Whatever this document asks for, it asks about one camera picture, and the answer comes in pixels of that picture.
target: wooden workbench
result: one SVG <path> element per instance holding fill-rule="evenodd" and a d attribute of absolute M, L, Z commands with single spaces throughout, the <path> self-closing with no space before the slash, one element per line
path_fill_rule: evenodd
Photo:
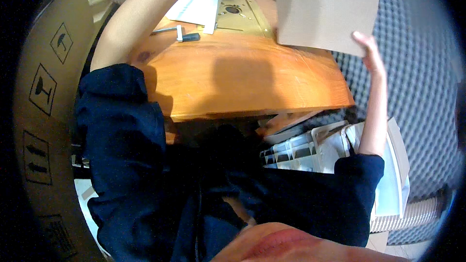
<path fill-rule="evenodd" d="M 255 0 L 272 27 L 274 0 Z M 164 18 L 157 29 L 181 24 Z M 132 55 L 144 72 L 149 101 L 174 122 L 266 114 L 307 113 L 354 105 L 329 51 L 293 49 L 275 39 L 216 30 L 198 42 L 178 43 L 176 32 L 151 36 Z"/>

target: hand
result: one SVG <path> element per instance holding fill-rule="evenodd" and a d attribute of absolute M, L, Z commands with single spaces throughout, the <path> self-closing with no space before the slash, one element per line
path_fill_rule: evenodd
<path fill-rule="evenodd" d="M 379 74 L 386 76 L 385 67 L 378 51 L 376 39 L 374 36 L 367 37 L 360 32 L 352 33 L 353 39 L 361 47 L 365 48 L 366 56 L 363 58 L 363 63 L 371 74 Z"/>

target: metal tool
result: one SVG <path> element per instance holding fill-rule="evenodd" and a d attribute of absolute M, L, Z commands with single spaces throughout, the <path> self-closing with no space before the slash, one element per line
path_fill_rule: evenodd
<path fill-rule="evenodd" d="M 200 35 L 199 33 L 193 33 L 193 34 L 186 34 L 183 36 L 183 31 L 181 29 L 181 25 L 177 25 L 176 27 L 172 28 L 166 28 L 166 29 L 160 29 L 160 30 L 154 30 L 150 33 L 150 35 L 154 35 L 160 32 L 168 32 L 168 31 L 177 31 L 177 41 L 178 43 L 182 42 L 194 42 L 194 41 L 199 41 L 200 40 Z"/>

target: white paper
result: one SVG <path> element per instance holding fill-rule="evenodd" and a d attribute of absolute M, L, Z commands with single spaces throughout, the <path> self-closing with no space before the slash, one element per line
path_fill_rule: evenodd
<path fill-rule="evenodd" d="M 213 34 L 218 0 L 178 0 L 167 12 L 169 20 L 204 25 L 205 34 Z"/>

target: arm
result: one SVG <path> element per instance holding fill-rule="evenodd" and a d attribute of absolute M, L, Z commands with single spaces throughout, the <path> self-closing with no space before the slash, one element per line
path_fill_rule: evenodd
<path fill-rule="evenodd" d="M 366 37 L 354 32 L 353 38 L 366 49 L 363 62 L 371 74 L 367 117 L 359 153 L 382 156 L 387 139 L 387 73 L 374 36 Z"/>
<path fill-rule="evenodd" d="M 131 50 L 147 38 L 178 0 L 126 0 L 97 43 L 90 71 L 127 63 Z"/>

